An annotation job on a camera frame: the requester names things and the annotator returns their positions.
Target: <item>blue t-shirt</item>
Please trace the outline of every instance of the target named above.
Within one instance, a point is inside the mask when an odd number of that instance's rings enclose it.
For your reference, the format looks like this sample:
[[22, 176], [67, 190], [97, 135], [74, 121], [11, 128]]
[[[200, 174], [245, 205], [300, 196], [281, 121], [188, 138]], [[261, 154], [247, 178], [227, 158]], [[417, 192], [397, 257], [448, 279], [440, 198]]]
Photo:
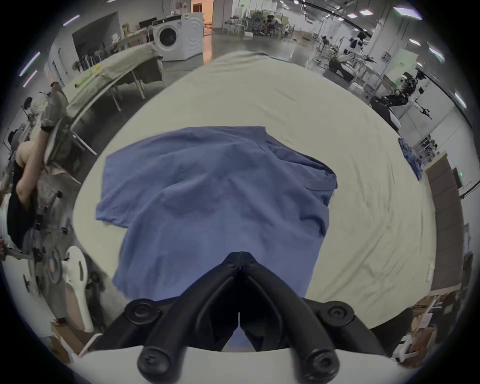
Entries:
[[184, 292], [230, 252], [307, 291], [337, 188], [325, 164], [265, 127], [189, 127], [107, 156], [97, 220], [128, 228], [114, 284], [131, 299]]

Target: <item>white plastic part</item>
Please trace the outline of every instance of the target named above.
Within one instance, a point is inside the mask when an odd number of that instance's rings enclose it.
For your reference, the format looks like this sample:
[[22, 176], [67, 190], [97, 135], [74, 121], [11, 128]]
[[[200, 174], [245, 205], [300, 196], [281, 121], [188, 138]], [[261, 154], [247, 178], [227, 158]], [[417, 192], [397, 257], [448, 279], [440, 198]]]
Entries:
[[88, 311], [87, 300], [85, 296], [85, 287], [88, 282], [88, 270], [85, 256], [80, 248], [71, 246], [67, 249], [68, 261], [62, 262], [65, 283], [68, 284], [75, 293], [78, 303], [78, 309], [84, 325], [83, 331], [93, 332], [92, 319]]

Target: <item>doorway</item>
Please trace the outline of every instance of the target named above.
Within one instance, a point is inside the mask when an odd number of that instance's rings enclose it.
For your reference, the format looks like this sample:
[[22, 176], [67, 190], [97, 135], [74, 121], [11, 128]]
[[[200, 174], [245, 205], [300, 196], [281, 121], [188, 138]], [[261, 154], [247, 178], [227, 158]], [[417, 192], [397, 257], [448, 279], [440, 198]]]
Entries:
[[204, 14], [204, 36], [212, 34], [213, 0], [192, 1], [192, 13], [202, 12]]

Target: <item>person's arm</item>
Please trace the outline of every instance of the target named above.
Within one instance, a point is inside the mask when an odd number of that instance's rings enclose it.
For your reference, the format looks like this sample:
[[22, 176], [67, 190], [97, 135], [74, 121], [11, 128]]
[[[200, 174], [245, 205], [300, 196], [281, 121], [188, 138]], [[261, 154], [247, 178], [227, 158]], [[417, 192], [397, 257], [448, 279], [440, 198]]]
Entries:
[[18, 199], [26, 210], [28, 210], [28, 207], [30, 206], [30, 196], [40, 178], [40, 172], [43, 167], [43, 155], [48, 144], [48, 136], [49, 133], [45, 131], [40, 131], [38, 134], [32, 153], [28, 157], [28, 161], [25, 165], [22, 178], [18, 180], [15, 188]]
[[55, 128], [64, 113], [64, 107], [55, 92], [48, 100], [48, 105], [42, 115], [41, 131], [38, 134], [32, 153], [28, 157], [22, 178], [18, 181], [16, 192], [23, 207], [28, 210], [30, 197], [40, 178], [43, 167], [43, 156], [48, 144], [50, 132]]

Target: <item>washing machine door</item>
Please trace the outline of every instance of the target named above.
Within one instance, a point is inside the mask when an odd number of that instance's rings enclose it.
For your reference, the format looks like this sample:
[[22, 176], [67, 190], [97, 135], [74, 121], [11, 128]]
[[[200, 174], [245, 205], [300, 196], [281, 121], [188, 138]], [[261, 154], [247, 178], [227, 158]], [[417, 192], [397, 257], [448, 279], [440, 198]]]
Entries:
[[169, 24], [159, 28], [155, 36], [155, 42], [163, 50], [172, 50], [176, 43], [180, 42], [178, 29]]

